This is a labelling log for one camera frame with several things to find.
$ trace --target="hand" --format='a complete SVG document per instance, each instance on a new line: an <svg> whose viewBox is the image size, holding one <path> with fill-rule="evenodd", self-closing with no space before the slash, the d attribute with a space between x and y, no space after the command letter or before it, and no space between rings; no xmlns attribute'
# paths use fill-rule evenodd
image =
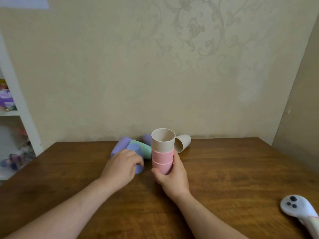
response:
<svg viewBox="0 0 319 239"><path fill-rule="evenodd" d="M156 181L162 185L164 192L175 203L181 196L190 194L186 169L178 155L174 150L174 165L172 171L168 175L163 175L158 169L153 168L152 173Z"/></svg>
<svg viewBox="0 0 319 239"><path fill-rule="evenodd" d="M134 178L135 164L144 166L142 157L134 151L122 150L109 159L99 180L111 186L112 193L115 193Z"/></svg>

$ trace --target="left hand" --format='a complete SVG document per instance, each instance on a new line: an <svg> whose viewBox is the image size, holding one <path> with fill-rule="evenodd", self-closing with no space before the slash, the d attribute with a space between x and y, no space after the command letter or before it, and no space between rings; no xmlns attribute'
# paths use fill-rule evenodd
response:
<svg viewBox="0 0 319 239"><path fill-rule="evenodd" d="M134 151L122 150L109 159L99 180L112 187L115 193L134 178L136 164L144 166L142 157Z"/></svg>

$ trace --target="stacked cups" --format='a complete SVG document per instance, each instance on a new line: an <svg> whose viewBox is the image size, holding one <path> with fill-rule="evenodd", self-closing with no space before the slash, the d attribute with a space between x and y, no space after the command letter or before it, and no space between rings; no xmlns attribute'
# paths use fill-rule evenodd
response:
<svg viewBox="0 0 319 239"><path fill-rule="evenodd" d="M166 128L152 132L152 165L167 175L173 168L175 133Z"/></svg>

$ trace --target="wooden table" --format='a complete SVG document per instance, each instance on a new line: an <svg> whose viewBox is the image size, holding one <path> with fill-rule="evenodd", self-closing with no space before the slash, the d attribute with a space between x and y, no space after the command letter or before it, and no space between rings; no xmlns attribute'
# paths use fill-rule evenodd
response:
<svg viewBox="0 0 319 239"><path fill-rule="evenodd" d="M74 195L101 173L116 142L55 143L0 187L0 237ZM306 197L319 211L319 177L259 138L198 139L180 154L192 194L249 238L310 238L280 200ZM79 238L192 238L154 182L151 161L110 197Z"/></svg>

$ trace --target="blue cup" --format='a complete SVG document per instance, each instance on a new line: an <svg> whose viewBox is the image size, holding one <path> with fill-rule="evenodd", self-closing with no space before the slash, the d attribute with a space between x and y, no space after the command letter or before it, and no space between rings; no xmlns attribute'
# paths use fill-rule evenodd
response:
<svg viewBox="0 0 319 239"><path fill-rule="evenodd" d="M141 146L139 144L130 143L127 146L127 149L136 152L138 155L140 155L142 157L142 159L144 161L143 154L142 154L142 149L141 149ZM136 164L135 166L136 166L135 174L139 174L140 172L142 172L144 170L144 166L141 166L141 165L138 165L138 164Z"/></svg>

